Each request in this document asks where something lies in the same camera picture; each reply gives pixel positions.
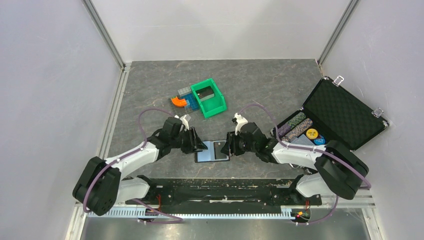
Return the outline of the black leather card holder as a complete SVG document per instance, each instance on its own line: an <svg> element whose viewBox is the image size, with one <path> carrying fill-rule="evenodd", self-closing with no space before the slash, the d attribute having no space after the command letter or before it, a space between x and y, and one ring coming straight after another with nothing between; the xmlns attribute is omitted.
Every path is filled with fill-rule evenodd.
<svg viewBox="0 0 424 240"><path fill-rule="evenodd" d="M221 160L221 161L215 160L215 156L214 156L214 142L215 141L225 141L225 140L203 141L203 143L208 147L208 150L196 152L195 155L194 155L194 162L195 163L215 163L215 162L230 161L229 156L228 156L228 158L229 158L228 160Z"/></svg>

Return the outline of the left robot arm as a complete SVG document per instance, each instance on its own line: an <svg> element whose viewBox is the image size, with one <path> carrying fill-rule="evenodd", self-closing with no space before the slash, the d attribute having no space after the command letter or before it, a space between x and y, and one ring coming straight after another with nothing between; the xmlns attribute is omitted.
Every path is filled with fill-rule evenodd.
<svg viewBox="0 0 424 240"><path fill-rule="evenodd" d="M208 149L195 128L188 125L185 115L168 117L162 128L124 153L106 159L92 157L75 184L72 196L82 203L86 213L98 216L106 214L116 203L133 199L151 204L157 198L157 190L146 179L129 175L160 160L173 149L184 154Z"/></svg>

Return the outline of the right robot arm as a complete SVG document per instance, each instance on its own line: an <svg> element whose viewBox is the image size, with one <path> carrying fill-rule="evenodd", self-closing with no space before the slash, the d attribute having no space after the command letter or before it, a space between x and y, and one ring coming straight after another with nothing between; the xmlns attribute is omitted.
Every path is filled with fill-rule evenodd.
<svg viewBox="0 0 424 240"><path fill-rule="evenodd" d="M289 199L302 204L315 195L336 195L352 200L359 189L369 189L367 165L341 143L307 146L267 137L254 122L248 122L227 133L220 150L229 157L254 153L261 161L293 164L315 171L301 175L289 189Z"/></svg>

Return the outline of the blue playing card deck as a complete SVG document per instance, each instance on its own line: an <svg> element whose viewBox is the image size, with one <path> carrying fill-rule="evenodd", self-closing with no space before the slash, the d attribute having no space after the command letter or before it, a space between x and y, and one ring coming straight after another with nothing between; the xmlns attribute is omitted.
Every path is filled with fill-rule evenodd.
<svg viewBox="0 0 424 240"><path fill-rule="evenodd" d="M295 145L305 145L305 146L315 146L315 144L313 143L313 141L311 141L307 136L305 136L304 134L295 138L291 144L295 144Z"/></svg>

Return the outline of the blue grid tray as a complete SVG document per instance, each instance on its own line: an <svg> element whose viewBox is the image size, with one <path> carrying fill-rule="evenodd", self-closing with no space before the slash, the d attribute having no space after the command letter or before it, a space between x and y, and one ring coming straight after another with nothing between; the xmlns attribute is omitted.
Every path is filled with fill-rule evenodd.
<svg viewBox="0 0 424 240"><path fill-rule="evenodd" d="M170 98L169 99L170 106L171 106L173 112L176 115L182 116L182 115L185 115L185 114L190 114L192 112L198 111L200 109L200 106L199 106L195 96L193 95L193 93L185 95L183 97L180 97L178 95L178 97L180 99L185 99L187 101L188 105L185 106L185 107L176 107L171 103L171 98Z"/></svg>

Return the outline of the green plastic bin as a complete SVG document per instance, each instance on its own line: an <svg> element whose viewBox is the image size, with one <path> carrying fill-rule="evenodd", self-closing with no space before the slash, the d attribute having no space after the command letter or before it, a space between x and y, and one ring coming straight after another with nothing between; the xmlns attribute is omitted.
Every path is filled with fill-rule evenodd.
<svg viewBox="0 0 424 240"><path fill-rule="evenodd" d="M224 95L212 78L195 83L190 89L206 119L228 109Z"/></svg>

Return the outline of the orange curved piece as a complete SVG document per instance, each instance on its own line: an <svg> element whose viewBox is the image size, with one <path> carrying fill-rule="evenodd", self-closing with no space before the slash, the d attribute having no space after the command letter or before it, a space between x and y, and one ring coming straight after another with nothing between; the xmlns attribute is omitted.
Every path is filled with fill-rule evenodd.
<svg viewBox="0 0 424 240"><path fill-rule="evenodd" d="M174 96L170 100L175 107L183 108L188 105L187 101L184 98L179 98L178 96Z"/></svg>

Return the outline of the black box in bin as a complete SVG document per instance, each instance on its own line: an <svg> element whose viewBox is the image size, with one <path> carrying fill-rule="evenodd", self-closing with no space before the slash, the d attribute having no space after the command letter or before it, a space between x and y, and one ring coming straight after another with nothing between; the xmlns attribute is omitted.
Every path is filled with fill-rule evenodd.
<svg viewBox="0 0 424 240"><path fill-rule="evenodd" d="M196 90L196 95L200 102L209 100L215 96L215 92L211 86L206 86L199 90Z"/></svg>

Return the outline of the grey brick block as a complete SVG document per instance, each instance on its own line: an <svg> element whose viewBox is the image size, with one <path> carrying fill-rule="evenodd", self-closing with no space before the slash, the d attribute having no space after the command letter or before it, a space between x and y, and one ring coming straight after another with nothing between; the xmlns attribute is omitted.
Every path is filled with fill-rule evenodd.
<svg viewBox="0 0 424 240"><path fill-rule="evenodd" d="M178 95L182 98L183 96L191 94L192 89L190 86L187 86L187 87L179 89L177 92L178 92Z"/></svg>

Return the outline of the upper poker chip row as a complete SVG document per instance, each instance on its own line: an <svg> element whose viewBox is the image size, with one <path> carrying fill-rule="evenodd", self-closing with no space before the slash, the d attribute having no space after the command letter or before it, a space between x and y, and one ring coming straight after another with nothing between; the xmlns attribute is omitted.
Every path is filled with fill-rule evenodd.
<svg viewBox="0 0 424 240"><path fill-rule="evenodd" d="M297 113L291 119L289 119L286 123L284 123L281 127L279 127L276 131L277 137L283 137L292 129L294 129L298 124L306 119L306 115L303 112Z"/></svg>

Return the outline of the poker chip row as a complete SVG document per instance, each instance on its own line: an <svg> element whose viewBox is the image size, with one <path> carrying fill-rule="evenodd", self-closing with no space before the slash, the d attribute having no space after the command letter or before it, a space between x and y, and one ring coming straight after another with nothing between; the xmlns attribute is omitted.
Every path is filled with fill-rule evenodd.
<svg viewBox="0 0 424 240"><path fill-rule="evenodd" d="M291 119L289 119L286 123L284 123L281 127L279 127L276 131L277 137L283 137L292 129L294 129L298 124L306 119L306 115L303 112L297 113Z"/></svg>
<svg viewBox="0 0 424 240"><path fill-rule="evenodd" d="M306 118L301 123L296 125L291 131L284 135L281 140L283 142L292 142L294 139L299 137L304 131L313 125L313 121L310 118Z"/></svg>

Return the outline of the yellow dealer button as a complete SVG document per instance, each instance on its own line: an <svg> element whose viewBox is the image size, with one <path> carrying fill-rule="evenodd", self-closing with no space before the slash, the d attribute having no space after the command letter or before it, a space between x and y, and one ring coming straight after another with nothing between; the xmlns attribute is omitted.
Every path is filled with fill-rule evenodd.
<svg viewBox="0 0 424 240"><path fill-rule="evenodd" d="M309 128L309 129L306 131L305 135L306 135L306 136L307 136L310 140L315 140L315 139L317 139L317 138L320 136L319 132L318 132L316 129L314 129L314 128Z"/></svg>

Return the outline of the blue dealer button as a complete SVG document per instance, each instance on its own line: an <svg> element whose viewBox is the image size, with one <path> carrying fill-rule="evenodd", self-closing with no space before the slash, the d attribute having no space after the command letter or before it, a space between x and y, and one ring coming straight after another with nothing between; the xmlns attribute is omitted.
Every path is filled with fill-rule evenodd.
<svg viewBox="0 0 424 240"><path fill-rule="evenodd" d="M317 145L317 146L325 145L325 144L326 144L326 139L325 139L324 137L315 138L315 139L313 140L313 142L314 142L314 144L315 144L315 145Z"/></svg>

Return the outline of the black poker chip case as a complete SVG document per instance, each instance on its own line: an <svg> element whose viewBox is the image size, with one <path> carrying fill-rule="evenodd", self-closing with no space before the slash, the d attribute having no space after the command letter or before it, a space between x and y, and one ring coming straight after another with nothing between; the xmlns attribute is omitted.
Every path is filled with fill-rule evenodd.
<svg viewBox="0 0 424 240"><path fill-rule="evenodd" d="M319 80L302 107L277 124L280 129L298 113L311 119L326 142L338 141L356 151L389 127L388 121L330 77Z"/></svg>

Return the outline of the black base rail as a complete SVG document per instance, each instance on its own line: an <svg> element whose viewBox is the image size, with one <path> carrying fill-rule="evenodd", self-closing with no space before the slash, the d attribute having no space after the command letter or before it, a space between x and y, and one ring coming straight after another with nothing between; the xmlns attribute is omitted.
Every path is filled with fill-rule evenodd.
<svg viewBox="0 0 424 240"><path fill-rule="evenodd" d="M304 197L281 178L148 178L141 200L167 214L277 214L282 206L322 205L319 194Z"/></svg>

